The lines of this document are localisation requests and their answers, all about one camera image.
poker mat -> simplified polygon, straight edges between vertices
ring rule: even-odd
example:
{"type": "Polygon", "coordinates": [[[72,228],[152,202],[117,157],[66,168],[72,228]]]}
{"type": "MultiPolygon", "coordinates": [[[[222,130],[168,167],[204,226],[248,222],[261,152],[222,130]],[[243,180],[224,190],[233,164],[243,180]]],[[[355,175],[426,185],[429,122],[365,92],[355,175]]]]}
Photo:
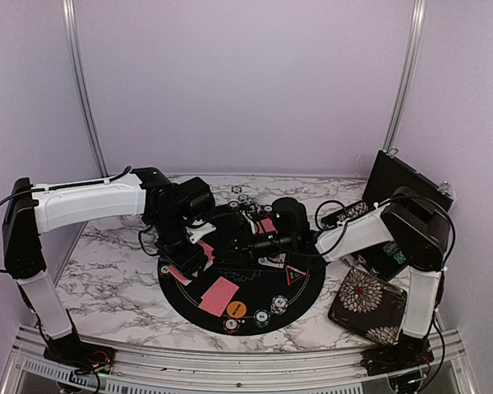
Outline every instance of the poker mat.
{"type": "MultiPolygon", "coordinates": [[[[217,230],[203,237],[203,241],[211,247],[230,242],[241,230],[238,216],[228,216],[227,211],[227,206],[218,207],[216,219],[210,220],[217,230]]],[[[313,250],[301,251],[313,253],[313,250]]],[[[286,254],[284,268],[275,268],[247,266],[216,258],[213,265],[187,286],[168,273],[166,262],[159,261],[159,284],[170,305],[196,326],[226,335],[264,334],[300,318],[321,292],[325,265],[316,264],[314,268],[294,270],[293,267],[299,266],[299,259],[307,258],[286,254]],[[220,277],[239,288],[223,315],[216,317],[199,306],[201,297],[220,277]]]]}

marble table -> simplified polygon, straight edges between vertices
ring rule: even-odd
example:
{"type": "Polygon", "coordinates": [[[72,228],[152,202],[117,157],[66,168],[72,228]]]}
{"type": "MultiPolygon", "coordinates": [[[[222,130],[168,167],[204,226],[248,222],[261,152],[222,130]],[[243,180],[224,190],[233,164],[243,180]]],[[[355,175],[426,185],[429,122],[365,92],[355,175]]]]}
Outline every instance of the marble table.
{"type": "MultiPolygon", "coordinates": [[[[326,199],[350,204],[360,199],[365,182],[272,176],[203,176],[218,204],[237,195],[233,186],[260,204],[291,196],[306,205],[311,222],[326,199]]],[[[176,176],[182,182],[188,176],[176,176]]],[[[165,300],[157,279],[157,259],[144,254],[135,217],[107,218],[88,223],[58,283],[58,293],[80,333],[114,341],[175,349],[238,352],[286,352],[363,347],[371,343],[327,319],[336,291],[348,273],[342,262],[327,268],[325,284],[313,306],[278,331],[252,337],[208,332],[181,317],[165,300]]],[[[404,270],[393,283],[408,287],[404,270]]]]}

orange disc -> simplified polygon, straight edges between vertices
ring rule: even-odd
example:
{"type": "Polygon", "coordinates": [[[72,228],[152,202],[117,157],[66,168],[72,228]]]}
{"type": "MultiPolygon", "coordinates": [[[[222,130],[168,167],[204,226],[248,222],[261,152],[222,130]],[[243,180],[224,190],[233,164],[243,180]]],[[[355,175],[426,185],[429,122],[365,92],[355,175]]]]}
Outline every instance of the orange disc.
{"type": "Polygon", "coordinates": [[[247,314],[247,306],[244,305],[241,301],[232,301],[227,306],[227,314],[231,318],[242,318],[245,314],[247,314]]]}

vertical metal post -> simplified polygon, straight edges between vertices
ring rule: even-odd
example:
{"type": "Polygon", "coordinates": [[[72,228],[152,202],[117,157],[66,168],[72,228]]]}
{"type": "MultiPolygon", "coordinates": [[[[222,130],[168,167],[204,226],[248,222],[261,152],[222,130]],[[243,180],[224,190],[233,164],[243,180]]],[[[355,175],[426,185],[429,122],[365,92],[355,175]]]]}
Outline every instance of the vertical metal post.
{"type": "Polygon", "coordinates": [[[420,52],[420,42],[422,40],[422,27],[426,14],[426,0],[415,0],[412,9],[411,29],[409,30],[408,47],[405,53],[402,77],[394,109],[389,122],[389,129],[385,137],[383,150],[389,152],[394,148],[394,142],[398,136],[400,121],[402,120],[403,108],[408,95],[409,87],[412,83],[414,70],[417,64],[418,53],[420,52]]]}
{"type": "Polygon", "coordinates": [[[104,155],[100,147],[99,136],[95,127],[93,113],[91,111],[90,99],[85,85],[84,69],[82,67],[81,47],[79,45],[79,35],[76,29],[75,4],[73,0],[63,0],[64,22],[66,24],[67,40],[70,49],[71,63],[75,74],[76,87],[81,101],[82,114],[84,115],[85,126],[90,138],[94,160],[97,163],[99,174],[102,177],[108,176],[108,168],[104,160],[104,155]]]}

red triangle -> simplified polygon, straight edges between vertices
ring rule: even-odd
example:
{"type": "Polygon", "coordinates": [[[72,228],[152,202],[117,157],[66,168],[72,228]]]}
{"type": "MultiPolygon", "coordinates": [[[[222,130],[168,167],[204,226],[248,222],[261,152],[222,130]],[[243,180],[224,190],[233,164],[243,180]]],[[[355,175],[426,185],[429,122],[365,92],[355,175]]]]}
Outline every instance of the red triangle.
{"type": "Polygon", "coordinates": [[[285,270],[287,272],[287,284],[289,286],[306,276],[306,273],[289,266],[285,267],[285,270]]]}

